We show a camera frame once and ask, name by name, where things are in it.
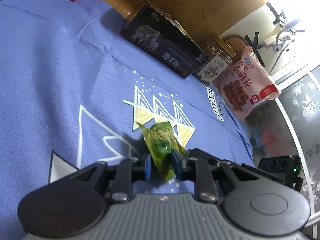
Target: electrical cable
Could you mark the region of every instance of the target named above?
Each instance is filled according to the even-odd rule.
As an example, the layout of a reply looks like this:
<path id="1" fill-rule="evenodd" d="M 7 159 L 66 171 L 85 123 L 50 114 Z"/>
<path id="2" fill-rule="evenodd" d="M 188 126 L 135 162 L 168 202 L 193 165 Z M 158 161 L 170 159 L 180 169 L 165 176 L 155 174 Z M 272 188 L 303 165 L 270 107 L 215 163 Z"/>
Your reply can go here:
<path id="1" fill-rule="evenodd" d="M 276 37 L 276 45 L 279 44 L 279 37 L 280 37 L 280 34 L 281 33 L 284 33 L 284 32 L 288 32 L 289 30 L 286 30 L 286 29 L 282 29 L 281 31 L 278 32 L 277 34 L 277 37 Z"/>
<path id="2" fill-rule="evenodd" d="M 282 53 L 287 49 L 287 47 L 289 46 L 289 44 L 291 43 L 291 42 L 293 42 L 294 41 L 294 39 L 293 40 L 291 40 L 291 41 L 289 41 L 289 43 L 283 48 L 283 50 L 281 50 L 281 52 L 280 52 L 280 54 L 279 54 L 279 56 L 278 56 L 278 58 L 276 59 L 276 62 L 273 64 L 273 66 L 272 66 L 272 68 L 271 68 L 271 70 L 269 71 L 269 75 L 270 75 L 270 73 L 274 70 L 274 68 L 276 67 L 276 65 L 277 65 L 277 63 L 278 63 L 278 61 L 279 61 L 279 59 L 280 59 L 280 57 L 281 57 L 281 55 L 282 55 Z"/>

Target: green candy wrapper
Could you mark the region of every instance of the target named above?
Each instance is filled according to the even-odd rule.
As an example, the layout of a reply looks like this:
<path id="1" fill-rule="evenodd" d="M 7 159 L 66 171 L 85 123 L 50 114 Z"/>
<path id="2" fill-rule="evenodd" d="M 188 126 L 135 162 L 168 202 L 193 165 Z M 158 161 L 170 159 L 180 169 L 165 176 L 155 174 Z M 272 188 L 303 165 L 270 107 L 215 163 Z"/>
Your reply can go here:
<path id="1" fill-rule="evenodd" d="M 165 181 L 172 179 L 175 174 L 170 164 L 171 150 L 178 149 L 186 158 L 188 158 L 189 153 L 178 143 L 170 122 L 157 122 L 150 128 L 138 122 L 137 124 L 142 130 L 144 141 L 158 171 Z"/>

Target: blue bedsheet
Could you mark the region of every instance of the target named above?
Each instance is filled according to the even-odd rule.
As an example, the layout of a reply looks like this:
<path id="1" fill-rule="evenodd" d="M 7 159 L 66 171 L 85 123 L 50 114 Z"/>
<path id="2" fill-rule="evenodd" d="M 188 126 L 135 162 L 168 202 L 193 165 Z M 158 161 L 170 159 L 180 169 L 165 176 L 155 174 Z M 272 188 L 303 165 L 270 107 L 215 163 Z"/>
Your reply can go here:
<path id="1" fill-rule="evenodd" d="M 30 191 L 97 160 L 139 156 L 135 121 L 169 119 L 187 149 L 253 165 L 246 131 L 214 88 L 123 39 L 124 19 L 107 3 L 2 0 L 0 17 L 0 239 L 23 236 L 16 209 Z M 134 190 L 193 184 L 155 176 Z"/>

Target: screw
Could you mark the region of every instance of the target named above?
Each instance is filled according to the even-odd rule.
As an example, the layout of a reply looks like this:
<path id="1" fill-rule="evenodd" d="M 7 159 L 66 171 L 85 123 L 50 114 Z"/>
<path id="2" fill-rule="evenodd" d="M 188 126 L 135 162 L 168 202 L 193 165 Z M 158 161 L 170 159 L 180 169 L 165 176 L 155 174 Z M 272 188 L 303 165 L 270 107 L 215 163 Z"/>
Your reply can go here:
<path id="1" fill-rule="evenodd" d="M 217 196 L 215 194 L 206 193 L 206 192 L 202 192 L 200 194 L 200 199 L 203 200 L 204 202 L 212 202 L 212 201 L 215 201 L 216 198 Z"/>
<path id="2" fill-rule="evenodd" d="M 117 192 L 112 194 L 112 199 L 118 202 L 123 202 L 128 199 L 128 195 L 124 192 Z"/>

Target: red label on bag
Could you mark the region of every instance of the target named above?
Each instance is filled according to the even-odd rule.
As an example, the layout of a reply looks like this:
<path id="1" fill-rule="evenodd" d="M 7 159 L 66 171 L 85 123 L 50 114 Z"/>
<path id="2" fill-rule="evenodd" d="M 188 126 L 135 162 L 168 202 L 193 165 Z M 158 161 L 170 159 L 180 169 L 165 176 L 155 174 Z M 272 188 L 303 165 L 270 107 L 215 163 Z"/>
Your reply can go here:
<path id="1" fill-rule="evenodd" d="M 258 103 L 260 101 L 260 98 L 258 95 L 253 95 L 251 98 L 250 98 L 250 103 L 251 104 L 255 104 L 255 103 Z"/>
<path id="2" fill-rule="evenodd" d="M 274 84 L 268 85 L 260 91 L 260 98 L 263 99 L 273 92 L 278 92 L 276 86 Z"/>

